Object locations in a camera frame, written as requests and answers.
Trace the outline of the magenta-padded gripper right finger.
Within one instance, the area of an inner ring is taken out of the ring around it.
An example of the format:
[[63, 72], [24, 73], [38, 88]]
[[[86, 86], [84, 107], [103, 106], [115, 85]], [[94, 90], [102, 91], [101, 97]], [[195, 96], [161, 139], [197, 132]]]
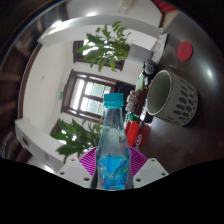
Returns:
[[156, 158], [147, 158], [133, 147], [130, 152], [130, 172], [134, 188], [143, 187], [168, 175]]

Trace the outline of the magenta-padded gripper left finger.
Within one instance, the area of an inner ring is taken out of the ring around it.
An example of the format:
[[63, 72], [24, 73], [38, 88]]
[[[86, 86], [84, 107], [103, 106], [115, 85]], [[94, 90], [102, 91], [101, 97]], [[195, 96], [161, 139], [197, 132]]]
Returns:
[[95, 150], [96, 148], [92, 148], [80, 157], [70, 156], [58, 171], [58, 176], [81, 187], [90, 188], [95, 173]]

